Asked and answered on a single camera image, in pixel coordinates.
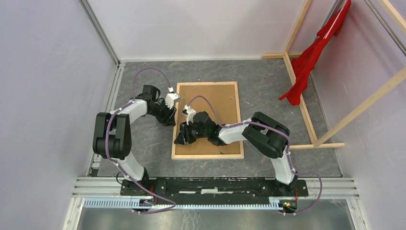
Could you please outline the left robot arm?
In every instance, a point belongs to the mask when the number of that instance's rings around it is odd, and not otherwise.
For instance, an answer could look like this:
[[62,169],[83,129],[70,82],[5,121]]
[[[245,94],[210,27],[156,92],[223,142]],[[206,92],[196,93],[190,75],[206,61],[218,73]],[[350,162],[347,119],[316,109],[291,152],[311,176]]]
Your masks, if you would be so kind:
[[145,195],[150,190],[147,171],[132,154],[131,124],[138,118],[151,115],[166,127],[175,123],[176,107],[180,96],[172,87],[164,98],[160,90],[152,85],[145,85],[141,94],[135,96],[122,107],[96,115],[92,149],[95,154],[113,163],[138,195]]

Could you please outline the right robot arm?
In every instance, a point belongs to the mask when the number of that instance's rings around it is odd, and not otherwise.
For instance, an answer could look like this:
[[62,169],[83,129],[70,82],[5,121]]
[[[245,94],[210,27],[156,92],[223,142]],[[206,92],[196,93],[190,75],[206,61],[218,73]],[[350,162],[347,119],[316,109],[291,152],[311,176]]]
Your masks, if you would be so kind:
[[189,145],[200,138],[207,139],[215,146],[248,141],[271,159],[277,191],[288,196],[296,189],[296,171],[288,160],[290,131],[287,127],[262,112],[255,112],[250,119],[235,124],[217,123],[207,112],[184,109],[182,113],[186,121],[180,123],[174,144]]

